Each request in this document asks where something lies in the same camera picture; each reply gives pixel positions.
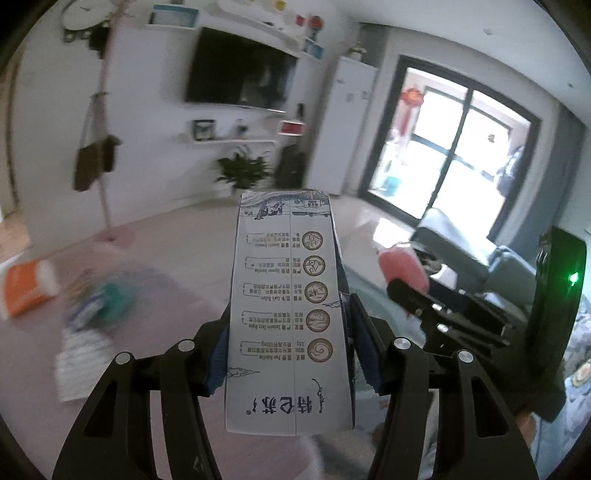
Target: wall clock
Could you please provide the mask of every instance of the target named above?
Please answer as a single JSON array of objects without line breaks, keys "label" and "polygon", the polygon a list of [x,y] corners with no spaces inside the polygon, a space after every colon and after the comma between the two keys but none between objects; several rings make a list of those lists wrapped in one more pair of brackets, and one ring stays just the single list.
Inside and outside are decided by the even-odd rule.
[{"label": "wall clock", "polygon": [[72,0],[61,13],[64,42],[87,40],[100,27],[108,27],[116,6],[110,0]]}]

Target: green led light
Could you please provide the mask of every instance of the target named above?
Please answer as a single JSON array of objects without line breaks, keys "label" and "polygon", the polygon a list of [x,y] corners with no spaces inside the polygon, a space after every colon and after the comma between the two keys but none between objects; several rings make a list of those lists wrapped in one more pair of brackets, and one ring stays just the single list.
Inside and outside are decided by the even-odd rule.
[{"label": "green led light", "polygon": [[570,281],[570,286],[574,287],[574,284],[576,284],[579,281],[579,273],[577,273],[577,272],[573,273],[569,277],[569,281]]}]

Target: flat screen tv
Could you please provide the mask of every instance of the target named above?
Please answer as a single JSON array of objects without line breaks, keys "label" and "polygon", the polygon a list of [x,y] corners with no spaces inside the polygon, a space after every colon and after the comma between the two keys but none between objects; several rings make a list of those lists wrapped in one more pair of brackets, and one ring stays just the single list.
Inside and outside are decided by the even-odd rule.
[{"label": "flat screen tv", "polygon": [[238,35],[203,28],[185,100],[281,111],[297,57]]}]

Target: clock face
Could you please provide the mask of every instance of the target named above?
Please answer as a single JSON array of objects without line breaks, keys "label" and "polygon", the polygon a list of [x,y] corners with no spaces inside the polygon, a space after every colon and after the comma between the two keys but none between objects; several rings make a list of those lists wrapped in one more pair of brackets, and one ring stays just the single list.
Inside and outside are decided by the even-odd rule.
[{"label": "clock face", "polygon": [[66,30],[80,31],[108,20],[115,6],[109,0],[73,0],[61,15]]}]

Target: potted plant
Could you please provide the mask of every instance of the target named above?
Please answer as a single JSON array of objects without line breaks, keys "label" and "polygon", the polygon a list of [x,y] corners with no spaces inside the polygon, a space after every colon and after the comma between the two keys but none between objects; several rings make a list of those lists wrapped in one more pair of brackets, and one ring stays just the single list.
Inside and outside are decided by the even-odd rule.
[{"label": "potted plant", "polygon": [[271,176],[265,154],[253,158],[250,148],[238,147],[230,158],[219,158],[222,175],[216,181],[232,184],[232,193],[238,202],[245,190],[253,188],[259,181]]},{"label": "potted plant", "polygon": [[363,55],[365,55],[367,52],[368,51],[361,46],[361,42],[357,42],[354,47],[351,47],[347,51],[347,56],[351,60],[361,61],[361,58],[363,58]]}]

